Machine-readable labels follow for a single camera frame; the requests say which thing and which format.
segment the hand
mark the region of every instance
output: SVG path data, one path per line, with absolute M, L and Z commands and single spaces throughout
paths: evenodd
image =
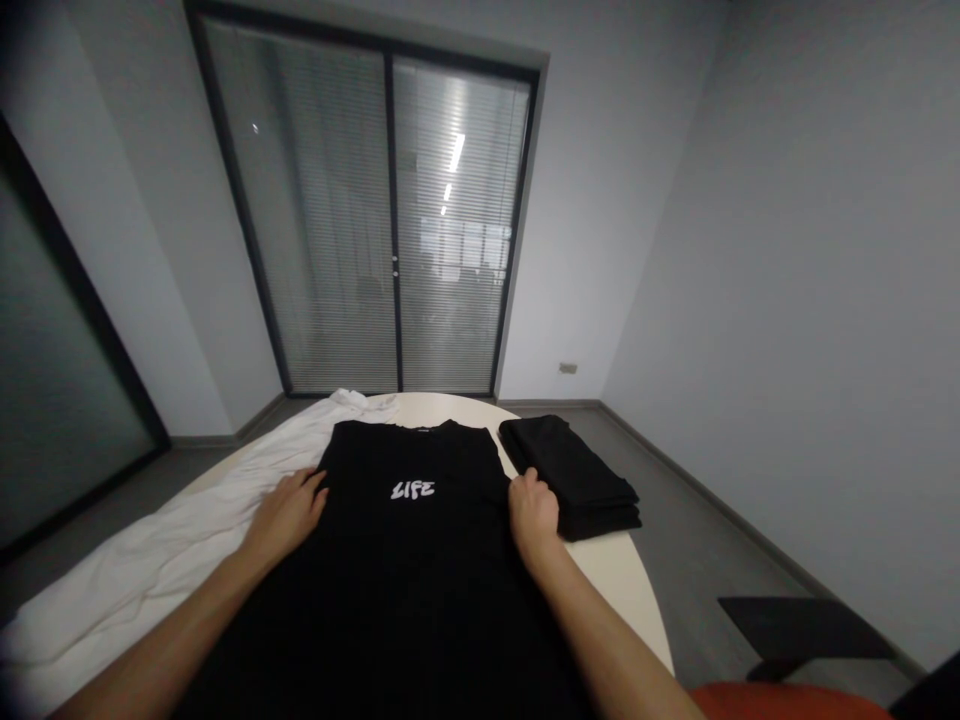
M 320 520 L 330 488 L 316 497 L 327 471 L 310 476 L 316 468 L 297 470 L 268 493 L 253 516 L 237 554 L 252 567 L 270 570 L 307 539 Z
M 537 480 L 537 469 L 515 477 L 510 483 L 510 529 L 520 557 L 533 573 L 545 553 L 562 548 L 557 535 L 560 506 L 547 484 Z

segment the chair armrest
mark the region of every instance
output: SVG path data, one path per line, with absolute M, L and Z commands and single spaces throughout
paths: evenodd
M 821 598 L 719 598 L 760 656 L 747 680 L 779 682 L 815 658 L 890 659 L 886 640 L 853 610 Z

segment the gray floor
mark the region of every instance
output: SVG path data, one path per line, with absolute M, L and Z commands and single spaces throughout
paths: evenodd
M 249 439 L 310 405 L 285 400 Z M 742 679 L 757 656 L 720 610 L 723 595 L 804 596 L 803 589 L 699 494 L 596 409 L 511 408 L 521 416 L 554 412 L 626 477 L 640 496 L 644 527 L 631 533 L 650 575 L 686 687 Z M 169 500 L 230 448 L 176 449 L 0 571 L 0 614 L 11 613 L 118 530 Z M 832 687 L 889 704 L 909 681 L 878 661 L 818 661 L 795 681 Z
M 643 527 L 631 531 L 660 605 L 677 679 L 695 688 L 742 680 L 759 660 L 716 598 L 808 596 L 753 541 L 597 409 L 511 407 L 522 417 L 554 413 L 640 496 Z M 883 661 L 817 661 L 791 677 L 889 705 L 910 686 Z

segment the glass door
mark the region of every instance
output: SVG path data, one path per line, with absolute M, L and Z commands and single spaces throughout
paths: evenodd
M 383 55 L 219 22 L 207 36 L 287 392 L 396 391 Z
M 188 17 L 287 394 L 492 395 L 539 73 Z
M 403 386 L 491 394 L 530 85 L 393 64 Z
M 169 446 L 93 286 L 0 121 L 0 549 L 16 555 Z

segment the white print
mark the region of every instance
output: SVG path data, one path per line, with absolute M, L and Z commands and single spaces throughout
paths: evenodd
M 393 494 L 390 496 L 390 499 L 398 500 L 399 498 L 403 497 L 416 500 L 417 491 L 420 492 L 420 497 L 424 497 L 425 495 L 433 495 L 433 485 L 434 483 L 424 482 L 423 480 L 408 480 L 407 482 L 399 482 L 393 489 Z

